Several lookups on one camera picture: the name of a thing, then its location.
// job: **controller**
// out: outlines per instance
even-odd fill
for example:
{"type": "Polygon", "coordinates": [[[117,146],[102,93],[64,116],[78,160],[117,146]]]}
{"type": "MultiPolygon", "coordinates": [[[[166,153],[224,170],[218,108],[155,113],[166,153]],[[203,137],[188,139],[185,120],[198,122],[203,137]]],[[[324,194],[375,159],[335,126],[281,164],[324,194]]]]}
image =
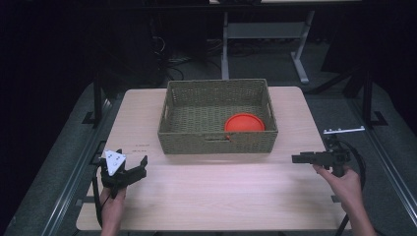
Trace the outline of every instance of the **controller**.
{"type": "Polygon", "coordinates": [[[323,166],[326,170],[332,168],[332,174],[337,177],[344,175],[343,165],[350,161],[350,152],[344,149],[337,137],[331,135],[325,138],[325,144],[327,151],[313,152],[305,151],[300,152],[299,155],[292,155],[292,163],[310,163],[323,166]]]}
{"type": "Polygon", "coordinates": [[[122,154],[122,149],[106,150],[105,156],[105,161],[100,161],[101,182],[104,187],[111,190],[112,199],[116,198],[119,189],[126,188],[147,177],[145,170],[148,164],[147,155],[142,159],[141,165],[130,170],[125,169],[126,155],[122,154]]]}

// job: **basket handle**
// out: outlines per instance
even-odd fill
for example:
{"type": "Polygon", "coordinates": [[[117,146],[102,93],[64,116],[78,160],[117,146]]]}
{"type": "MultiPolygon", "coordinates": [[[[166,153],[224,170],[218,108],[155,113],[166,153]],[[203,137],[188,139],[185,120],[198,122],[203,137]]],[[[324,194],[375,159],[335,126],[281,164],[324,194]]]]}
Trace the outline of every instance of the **basket handle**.
{"type": "Polygon", "coordinates": [[[206,136],[205,142],[212,142],[212,143],[226,143],[230,142],[230,139],[228,136],[206,136]]]}

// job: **cable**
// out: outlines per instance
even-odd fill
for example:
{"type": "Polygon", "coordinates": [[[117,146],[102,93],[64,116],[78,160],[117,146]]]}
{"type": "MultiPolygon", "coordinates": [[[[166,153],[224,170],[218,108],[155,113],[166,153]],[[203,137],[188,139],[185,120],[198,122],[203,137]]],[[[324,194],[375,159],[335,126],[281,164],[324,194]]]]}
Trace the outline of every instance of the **cable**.
{"type": "Polygon", "coordinates": [[[217,56],[217,55],[219,55],[220,52],[221,52],[222,47],[223,47],[223,41],[221,39],[217,39],[217,40],[214,40],[214,41],[209,41],[208,42],[208,56],[217,56]]]}
{"type": "MultiPolygon", "coordinates": [[[[182,71],[178,70],[177,68],[173,68],[173,67],[167,67],[167,69],[171,69],[171,70],[179,72],[181,74],[181,81],[184,81],[184,73],[182,71]]],[[[174,78],[171,75],[169,75],[168,72],[167,72],[167,74],[168,74],[169,78],[172,79],[172,81],[175,81],[174,78]]]]}
{"type": "Polygon", "coordinates": [[[177,58],[177,59],[168,59],[168,62],[171,64],[175,64],[175,65],[171,65],[171,66],[178,66],[180,64],[183,64],[185,62],[190,62],[192,60],[191,57],[183,57],[183,58],[177,58]]]}
{"type": "Polygon", "coordinates": [[[163,38],[162,38],[162,37],[160,37],[160,36],[154,36],[153,38],[154,38],[154,39],[159,39],[159,40],[161,40],[161,41],[162,41],[162,48],[158,50],[159,52],[162,52],[162,51],[163,51],[163,49],[165,49],[165,45],[166,45],[165,40],[163,40],[163,38]]]}
{"type": "Polygon", "coordinates": [[[213,66],[215,66],[215,68],[217,68],[220,72],[221,72],[221,67],[218,66],[217,64],[215,64],[213,61],[206,59],[207,62],[211,63],[213,66]]]}
{"type": "Polygon", "coordinates": [[[104,203],[101,205],[101,209],[103,209],[103,207],[104,207],[105,203],[107,203],[107,200],[108,200],[108,199],[110,199],[110,196],[111,196],[111,194],[109,194],[109,195],[107,196],[107,199],[105,199],[104,203]]]}
{"type": "Polygon", "coordinates": [[[80,229],[77,229],[72,236],[76,236],[80,232],[80,229]]]}
{"type": "Polygon", "coordinates": [[[386,234],[384,234],[383,232],[381,232],[380,230],[378,230],[377,228],[374,227],[375,232],[377,232],[379,235],[381,236],[387,236],[386,234]]]}
{"type": "Polygon", "coordinates": [[[98,224],[102,227],[102,218],[101,218],[101,203],[100,203],[100,194],[98,193],[98,183],[97,183],[97,170],[99,164],[95,167],[92,173],[92,192],[94,195],[94,204],[95,204],[95,215],[97,217],[98,224]]]}
{"type": "MultiPolygon", "coordinates": [[[[346,145],[350,149],[350,151],[353,153],[353,156],[355,157],[356,162],[359,165],[359,177],[361,181],[361,190],[363,190],[365,187],[365,182],[366,182],[366,164],[365,164],[364,158],[362,157],[362,155],[359,154],[358,150],[352,145],[350,145],[348,142],[339,140],[339,139],[335,139],[335,141],[346,145]]],[[[346,224],[348,221],[349,221],[349,216],[346,214],[343,220],[341,221],[336,233],[334,234],[335,236],[340,236],[343,233],[344,228],[346,227],[346,224]]]]}

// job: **dark background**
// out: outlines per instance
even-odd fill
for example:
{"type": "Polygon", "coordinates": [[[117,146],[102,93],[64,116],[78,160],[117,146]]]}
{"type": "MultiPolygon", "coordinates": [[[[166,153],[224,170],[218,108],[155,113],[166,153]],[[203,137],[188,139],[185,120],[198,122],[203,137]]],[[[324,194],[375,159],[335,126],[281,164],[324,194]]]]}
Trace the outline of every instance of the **dark background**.
{"type": "MultiPolygon", "coordinates": [[[[108,96],[154,88],[164,80],[164,62],[153,54],[145,13],[87,11],[75,1],[0,4],[3,232],[93,78],[101,78],[108,96]]],[[[309,40],[332,42],[325,71],[343,73],[363,63],[417,133],[415,5],[368,6],[342,16],[318,11],[309,40]]],[[[169,45],[204,58],[206,39],[221,36],[222,24],[215,15],[205,16],[169,21],[172,16],[165,14],[157,30],[169,45]]]]}

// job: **metal frame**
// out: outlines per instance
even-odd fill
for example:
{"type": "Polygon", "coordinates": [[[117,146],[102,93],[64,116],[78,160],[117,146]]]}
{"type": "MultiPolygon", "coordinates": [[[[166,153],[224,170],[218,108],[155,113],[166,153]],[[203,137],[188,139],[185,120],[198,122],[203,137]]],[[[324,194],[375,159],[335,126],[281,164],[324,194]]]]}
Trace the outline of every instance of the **metal frame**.
{"type": "MultiPolygon", "coordinates": [[[[364,118],[361,115],[361,108],[353,100],[348,100],[351,110],[355,114],[356,118],[362,121],[364,118]]],[[[391,161],[391,157],[384,149],[384,146],[380,143],[375,131],[370,128],[366,129],[365,134],[368,140],[371,142],[374,150],[377,152],[378,158],[382,164],[383,170],[385,171],[389,181],[391,182],[393,188],[398,194],[402,204],[410,215],[411,220],[414,225],[417,227],[417,200],[414,198],[398,170],[395,168],[394,164],[391,161]]]]}
{"type": "Polygon", "coordinates": [[[297,51],[291,52],[298,77],[302,84],[307,84],[309,79],[303,64],[301,54],[309,35],[311,23],[315,11],[310,11],[305,22],[294,23],[229,23],[228,13],[224,13],[223,23],[223,53],[221,55],[221,78],[229,80],[229,66],[227,60],[228,38],[299,38],[300,44],[297,51]]]}
{"type": "Polygon", "coordinates": [[[77,190],[77,187],[83,177],[83,173],[86,167],[89,164],[89,157],[94,154],[94,147],[99,143],[99,134],[105,124],[105,121],[108,118],[108,114],[112,108],[109,100],[105,100],[104,104],[102,104],[102,119],[101,122],[98,123],[98,126],[95,129],[92,129],[92,132],[89,136],[89,140],[87,141],[83,152],[81,153],[77,163],[71,173],[70,177],[68,178],[67,183],[65,184],[64,190],[61,192],[61,195],[55,202],[54,208],[52,213],[50,214],[48,221],[46,222],[41,235],[56,235],[61,222],[65,216],[65,213],[70,206],[71,200],[77,190]]]}

